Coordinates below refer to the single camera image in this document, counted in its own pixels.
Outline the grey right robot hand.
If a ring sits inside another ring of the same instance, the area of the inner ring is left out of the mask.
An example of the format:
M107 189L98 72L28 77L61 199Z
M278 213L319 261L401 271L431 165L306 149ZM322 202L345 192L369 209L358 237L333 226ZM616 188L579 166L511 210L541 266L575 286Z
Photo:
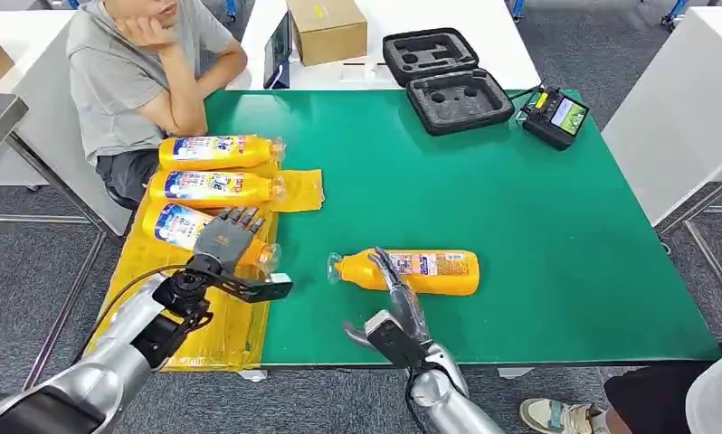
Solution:
M415 291L402 280L387 251L373 247L367 257L375 264L388 290L393 305L391 317L411 339L427 348L432 339Z

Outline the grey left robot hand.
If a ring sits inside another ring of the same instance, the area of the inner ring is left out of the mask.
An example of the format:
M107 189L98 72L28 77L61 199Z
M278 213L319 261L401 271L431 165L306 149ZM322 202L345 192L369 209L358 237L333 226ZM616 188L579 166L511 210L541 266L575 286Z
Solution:
M223 209L200 232L187 264L232 276L263 222L255 206Z

